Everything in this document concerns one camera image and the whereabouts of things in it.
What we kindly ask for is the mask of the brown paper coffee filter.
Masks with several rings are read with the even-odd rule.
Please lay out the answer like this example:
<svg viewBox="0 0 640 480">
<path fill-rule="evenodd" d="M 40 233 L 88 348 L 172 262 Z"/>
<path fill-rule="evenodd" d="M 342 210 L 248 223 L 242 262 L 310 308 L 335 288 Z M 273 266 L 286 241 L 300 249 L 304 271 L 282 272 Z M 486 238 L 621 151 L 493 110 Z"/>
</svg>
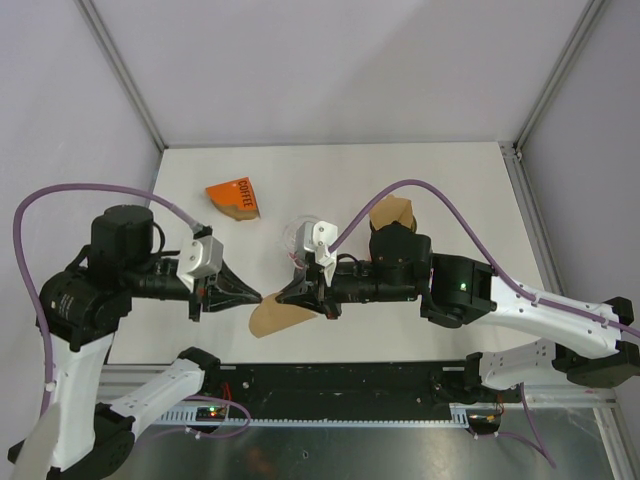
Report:
<svg viewBox="0 0 640 480">
<path fill-rule="evenodd" d="M 376 203 L 369 212 L 369 225 L 372 231 L 380 230 L 393 223 L 399 223 L 412 232 L 417 230 L 417 221 L 409 199 L 388 195 Z"/>
</svg>

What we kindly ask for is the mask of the clear glass dripper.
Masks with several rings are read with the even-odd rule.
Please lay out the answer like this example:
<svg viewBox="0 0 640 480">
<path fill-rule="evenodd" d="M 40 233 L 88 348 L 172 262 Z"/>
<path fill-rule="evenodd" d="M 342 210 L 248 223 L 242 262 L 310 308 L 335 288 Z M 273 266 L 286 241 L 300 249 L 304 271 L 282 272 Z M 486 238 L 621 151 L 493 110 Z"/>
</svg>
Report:
<svg viewBox="0 0 640 480">
<path fill-rule="evenodd" d="M 292 261 L 296 269 L 301 269 L 303 263 L 298 259 L 296 253 L 296 234 L 299 228 L 307 222 L 315 224 L 319 218 L 313 215 L 300 215 L 293 218 L 284 228 L 281 234 L 281 243 L 286 251 L 287 257 Z"/>
</svg>

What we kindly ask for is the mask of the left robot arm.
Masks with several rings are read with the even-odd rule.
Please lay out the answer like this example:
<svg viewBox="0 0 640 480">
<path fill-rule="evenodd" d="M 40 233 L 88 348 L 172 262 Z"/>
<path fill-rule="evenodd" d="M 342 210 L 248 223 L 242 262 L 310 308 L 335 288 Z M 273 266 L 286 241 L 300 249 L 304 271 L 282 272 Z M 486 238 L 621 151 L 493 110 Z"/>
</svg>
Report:
<svg viewBox="0 0 640 480">
<path fill-rule="evenodd" d="M 262 300 L 229 269 L 210 228 L 201 228 L 181 251 L 165 252 L 164 242 L 148 208 L 111 207 L 92 222 L 90 242 L 43 285 L 38 299 L 51 339 L 53 378 L 46 389 L 52 412 L 9 449 L 19 477 L 105 478 L 166 411 L 219 392 L 219 359 L 190 347 L 130 394 L 108 403 L 97 399 L 103 363 L 135 299 L 183 301 L 191 320 Z"/>
</svg>

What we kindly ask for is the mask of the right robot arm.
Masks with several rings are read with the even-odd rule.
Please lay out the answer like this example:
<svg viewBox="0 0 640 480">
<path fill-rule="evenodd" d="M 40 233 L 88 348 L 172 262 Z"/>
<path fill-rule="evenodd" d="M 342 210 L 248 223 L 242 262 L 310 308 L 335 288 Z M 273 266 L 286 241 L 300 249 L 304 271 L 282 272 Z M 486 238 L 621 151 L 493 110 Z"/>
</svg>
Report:
<svg viewBox="0 0 640 480">
<path fill-rule="evenodd" d="M 336 237 L 336 226 L 324 221 L 298 228 L 302 266 L 277 303 L 337 319 L 345 304 L 419 302 L 421 317 L 440 327 L 493 325 L 535 336 L 510 350 L 467 356 L 461 388 L 473 401 L 547 379 L 610 389 L 639 374 L 639 347 L 621 334 L 633 320 L 624 298 L 581 303 L 530 289 L 489 264 L 434 253 L 428 236 L 398 222 L 371 231 L 366 260 L 331 252 Z"/>
</svg>

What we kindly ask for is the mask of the orange coffee filter box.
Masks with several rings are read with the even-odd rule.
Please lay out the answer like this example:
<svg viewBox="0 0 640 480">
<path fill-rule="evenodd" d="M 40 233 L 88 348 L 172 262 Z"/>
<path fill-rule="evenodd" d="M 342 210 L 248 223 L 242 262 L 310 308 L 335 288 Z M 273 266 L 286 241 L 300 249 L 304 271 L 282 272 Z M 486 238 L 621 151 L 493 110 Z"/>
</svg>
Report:
<svg viewBox="0 0 640 480">
<path fill-rule="evenodd" d="M 248 177 L 206 187 L 205 193 L 217 210 L 233 220 L 250 221 L 260 217 L 257 197 Z"/>
</svg>

